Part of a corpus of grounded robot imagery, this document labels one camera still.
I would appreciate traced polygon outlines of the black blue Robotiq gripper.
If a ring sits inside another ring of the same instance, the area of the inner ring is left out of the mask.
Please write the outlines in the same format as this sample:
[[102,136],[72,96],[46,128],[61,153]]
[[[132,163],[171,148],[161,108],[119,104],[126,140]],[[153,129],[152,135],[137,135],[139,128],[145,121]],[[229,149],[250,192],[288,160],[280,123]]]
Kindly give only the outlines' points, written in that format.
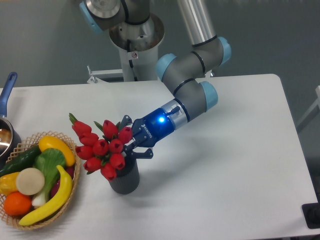
[[[162,108],[157,108],[143,118],[136,119],[134,122],[129,115],[124,115],[119,129],[123,129],[132,123],[131,129],[134,141],[129,145],[125,145],[123,151],[127,157],[133,159],[152,159],[154,153],[151,147],[154,147],[157,142],[175,130],[174,124]],[[135,152],[134,149],[137,147],[148,149],[144,152]]]

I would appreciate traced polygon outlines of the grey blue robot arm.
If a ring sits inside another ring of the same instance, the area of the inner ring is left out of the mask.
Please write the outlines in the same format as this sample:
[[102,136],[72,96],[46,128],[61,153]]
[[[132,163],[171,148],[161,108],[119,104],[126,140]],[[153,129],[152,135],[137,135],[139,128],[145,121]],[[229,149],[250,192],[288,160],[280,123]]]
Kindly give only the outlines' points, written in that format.
[[232,55],[228,41],[217,36],[206,4],[202,0],[180,0],[192,51],[185,57],[158,56],[165,30],[150,11],[147,0],[84,0],[79,8],[90,28],[109,32],[118,48],[126,82],[160,80],[173,99],[148,115],[131,120],[125,116],[121,127],[132,126],[132,139],[123,154],[134,159],[151,159],[152,147],[183,125],[207,112],[218,102],[218,94],[207,81],[197,82]]

